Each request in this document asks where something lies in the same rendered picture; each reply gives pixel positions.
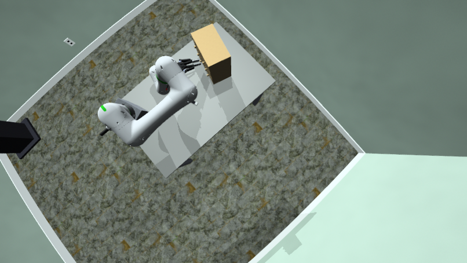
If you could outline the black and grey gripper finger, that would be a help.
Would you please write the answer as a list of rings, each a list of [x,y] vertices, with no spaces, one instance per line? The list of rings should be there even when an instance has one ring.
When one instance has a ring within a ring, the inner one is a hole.
[[[193,70],[198,65],[201,65],[201,62],[196,63],[196,64],[191,64],[191,65],[182,65],[181,67],[185,67],[186,70],[183,70],[183,71],[184,71],[184,73],[186,73],[186,72],[188,72],[190,70]]]
[[[199,59],[196,59],[196,60],[191,60],[191,59],[179,59],[179,62],[180,65],[184,64],[184,65],[187,65],[187,64],[191,64],[191,63],[195,63],[195,62],[198,62]]]

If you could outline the small wooden chest of drawers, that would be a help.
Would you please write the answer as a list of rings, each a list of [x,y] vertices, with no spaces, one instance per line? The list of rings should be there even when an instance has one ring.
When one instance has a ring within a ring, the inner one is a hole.
[[[213,24],[191,33],[216,84],[231,76],[231,55]]]

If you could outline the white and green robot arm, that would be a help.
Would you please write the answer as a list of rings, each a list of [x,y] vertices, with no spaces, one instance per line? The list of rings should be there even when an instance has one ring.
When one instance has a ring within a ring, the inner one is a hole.
[[[198,95],[196,86],[184,74],[175,59],[169,56],[160,57],[155,66],[149,69],[149,74],[159,94],[168,94],[170,88],[171,92],[139,120],[135,120],[135,111],[127,104],[102,105],[98,110],[98,118],[106,125],[106,129],[100,133],[101,136],[112,130],[127,145],[138,147],[145,143],[163,122],[193,102]]]

